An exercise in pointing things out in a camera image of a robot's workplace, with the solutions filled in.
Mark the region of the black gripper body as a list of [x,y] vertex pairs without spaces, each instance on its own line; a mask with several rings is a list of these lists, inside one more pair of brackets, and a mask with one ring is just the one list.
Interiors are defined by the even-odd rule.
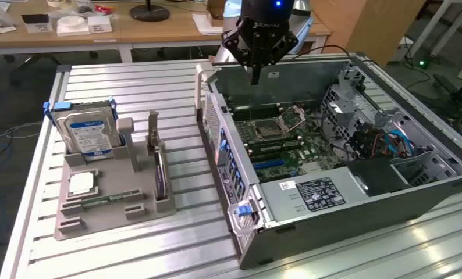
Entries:
[[294,1],[244,1],[240,17],[254,20],[254,33],[284,34],[290,31]]

